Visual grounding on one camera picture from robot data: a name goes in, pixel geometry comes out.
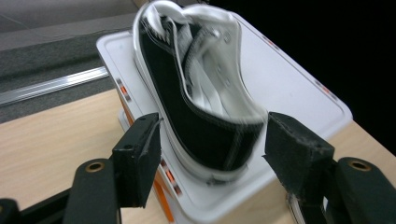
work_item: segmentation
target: wooden surface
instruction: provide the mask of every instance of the wooden surface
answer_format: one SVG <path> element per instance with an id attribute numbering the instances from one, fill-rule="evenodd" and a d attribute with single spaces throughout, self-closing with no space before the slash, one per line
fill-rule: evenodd
<path id="1" fill-rule="evenodd" d="M 108 158 L 123 135 L 115 90 L 0 124 L 0 198 L 20 209 L 70 188 L 85 161 Z M 334 158 L 357 157 L 376 165 L 396 186 L 396 159 L 357 123 L 329 140 Z M 277 180 L 238 206 L 219 223 L 293 223 Z M 143 208 L 122 209 L 123 223 L 167 223 L 151 193 Z"/>

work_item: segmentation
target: canvas sneaker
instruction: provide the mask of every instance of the canvas sneaker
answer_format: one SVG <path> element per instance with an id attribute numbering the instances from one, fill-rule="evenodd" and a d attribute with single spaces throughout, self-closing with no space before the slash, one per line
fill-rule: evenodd
<path id="1" fill-rule="evenodd" d="M 268 119 L 240 71 L 241 28 L 209 5 L 143 5 L 133 24 L 134 62 L 159 107 L 172 148 L 207 182 L 243 174 Z"/>

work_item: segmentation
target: shoe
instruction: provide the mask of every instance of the shoe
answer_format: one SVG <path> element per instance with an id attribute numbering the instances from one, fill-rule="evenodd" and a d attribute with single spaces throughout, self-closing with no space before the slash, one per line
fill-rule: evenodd
<path id="1" fill-rule="evenodd" d="M 209 5 L 152 1 L 135 16 L 133 41 L 134 62 L 181 164 L 208 183 L 243 174 L 268 111 L 243 83 L 236 18 Z"/>

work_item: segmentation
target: gray floor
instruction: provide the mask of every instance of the gray floor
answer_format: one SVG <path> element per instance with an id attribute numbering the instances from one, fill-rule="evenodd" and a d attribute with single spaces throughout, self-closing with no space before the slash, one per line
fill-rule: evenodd
<path id="1" fill-rule="evenodd" d="M 137 10 L 133 0 L 0 2 L 0 94 L 103 66 L 97 39 L 131 29 Z M 0 123 L 113 88 L 110 77 L 103 77 L 0 105 Z"/>

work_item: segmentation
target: black sneaker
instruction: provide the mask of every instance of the black sneaker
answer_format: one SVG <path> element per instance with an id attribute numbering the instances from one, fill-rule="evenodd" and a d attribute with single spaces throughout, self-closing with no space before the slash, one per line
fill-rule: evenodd
<path id="1" fill-rule="evenodd" d="M 235 17 L 208 5 L 154 1 L 139 9 L 133 39 L 136 66 L 186 170 L 206 181 L 244 173 L 268 113 L 243 83 Z"/>

